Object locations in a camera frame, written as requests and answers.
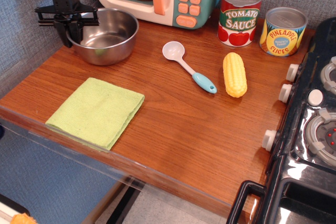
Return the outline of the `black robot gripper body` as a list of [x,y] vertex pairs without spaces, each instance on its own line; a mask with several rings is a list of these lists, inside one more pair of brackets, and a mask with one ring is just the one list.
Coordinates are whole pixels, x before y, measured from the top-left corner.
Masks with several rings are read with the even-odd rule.
[[52,0],[50,6],[38,7],[40,26],[55,26],[56,23],[68,25],[70,22],[79,22],[84,26],[99,25],[97,9],[84,5],[80,0]]

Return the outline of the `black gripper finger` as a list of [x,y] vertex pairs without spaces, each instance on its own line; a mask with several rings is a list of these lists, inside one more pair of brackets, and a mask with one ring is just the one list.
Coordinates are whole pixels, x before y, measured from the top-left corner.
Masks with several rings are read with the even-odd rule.
[[83,23],[80,21],[72,21],[69,24],[70,38],[77,44],[80,44],[83,38]]
[[57,30],[57,33],[63,43],[64,46],[71,48],[72,43],[67,37],[67,25],[65,23],[54,21],[54,27]]

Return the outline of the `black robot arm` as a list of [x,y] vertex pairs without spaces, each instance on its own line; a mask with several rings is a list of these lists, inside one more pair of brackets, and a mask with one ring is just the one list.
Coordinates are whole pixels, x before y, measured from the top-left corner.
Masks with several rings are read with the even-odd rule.
[[85,26],[98,26],[98,9],[80,0],[52,0],[52,5],[35,9],[40,26],[53,26],[64,46],[70,48],[83,40]]

